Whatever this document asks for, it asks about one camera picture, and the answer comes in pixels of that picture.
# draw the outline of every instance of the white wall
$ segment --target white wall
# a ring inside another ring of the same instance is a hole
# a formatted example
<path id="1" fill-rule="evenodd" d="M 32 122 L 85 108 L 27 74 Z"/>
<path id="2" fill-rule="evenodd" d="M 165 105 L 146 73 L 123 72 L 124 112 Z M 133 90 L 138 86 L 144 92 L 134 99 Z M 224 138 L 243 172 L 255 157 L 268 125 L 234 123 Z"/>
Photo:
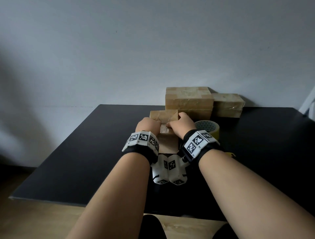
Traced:
<path id="1" fill-rule="evenodd" d="M 98 104 L 163 105 L 167 86 L 299 108 L 315 85 L 314 9 L 312 0 L 0 0 L 2 154 L 38 166 Z"/>

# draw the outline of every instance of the tape roll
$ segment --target tape roll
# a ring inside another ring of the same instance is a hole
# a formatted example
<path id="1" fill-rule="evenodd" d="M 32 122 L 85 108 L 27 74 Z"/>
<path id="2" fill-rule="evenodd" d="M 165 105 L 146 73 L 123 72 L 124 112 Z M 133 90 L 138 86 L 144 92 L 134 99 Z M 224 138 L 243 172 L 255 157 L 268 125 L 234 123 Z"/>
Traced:
<path id="1" fill-rule="evenodd" d="M 213 138 L 219 140 L 220 127 L 216 122 L 211 120 L 200 120 L 195 122 L 197 130 L 206 130 Z"/>

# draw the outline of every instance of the person's right hand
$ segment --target person's right hand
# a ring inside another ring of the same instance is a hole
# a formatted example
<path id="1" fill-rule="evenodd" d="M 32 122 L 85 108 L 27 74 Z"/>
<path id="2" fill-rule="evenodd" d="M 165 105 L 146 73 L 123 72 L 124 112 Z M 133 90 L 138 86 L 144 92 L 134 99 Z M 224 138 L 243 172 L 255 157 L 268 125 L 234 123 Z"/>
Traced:
<path id="1" fill-rule="evenodd" d="M 180 116 L 179 120 L 171 121 L 166 124 L 166 127 L 172 128 L 174 133 L 181 139 L 184 138 L 185 134 L 190 130 L 195 130 L 195 123 L 192 121 L 189 116 L 181 112 L 178 114 Z"/>

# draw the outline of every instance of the wristband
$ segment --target wristband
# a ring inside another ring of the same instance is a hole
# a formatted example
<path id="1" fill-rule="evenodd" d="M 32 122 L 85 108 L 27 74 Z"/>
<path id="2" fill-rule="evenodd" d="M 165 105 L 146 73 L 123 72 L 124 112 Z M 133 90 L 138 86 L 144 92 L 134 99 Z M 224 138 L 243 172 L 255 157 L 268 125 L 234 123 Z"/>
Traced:
<path id="1" fill-rule="evenodd" d="M 190 163 L 193 161 L 198 163 L 201 157 L 211 149 L 224 151 L 218 141 L 205 130 L 188 131 L 184 136 L 181 149 Z"/>
<path id="2" fill-rule="evenodd" d="M 147 158 L 150 165 L 158 160 L 159 142 L 152 132 L 140 131 L 132 133 L 128 138 L 122 152 L 139 153 Z"/>

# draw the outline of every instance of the yellow tape roll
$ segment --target yellow tape roll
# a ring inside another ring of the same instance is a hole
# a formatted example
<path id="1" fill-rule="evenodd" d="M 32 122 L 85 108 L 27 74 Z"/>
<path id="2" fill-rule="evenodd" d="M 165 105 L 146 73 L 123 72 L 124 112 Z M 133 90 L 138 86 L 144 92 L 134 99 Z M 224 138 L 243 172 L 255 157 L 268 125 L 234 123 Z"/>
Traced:
<path id="1" fill-rule="evenodd" d="M 216 122 L 211 120 L 200 120 L 195 122 L 197 130 L 207 131 L 213 138 L 219 140 L 219 130 L 220 127 Z"/>

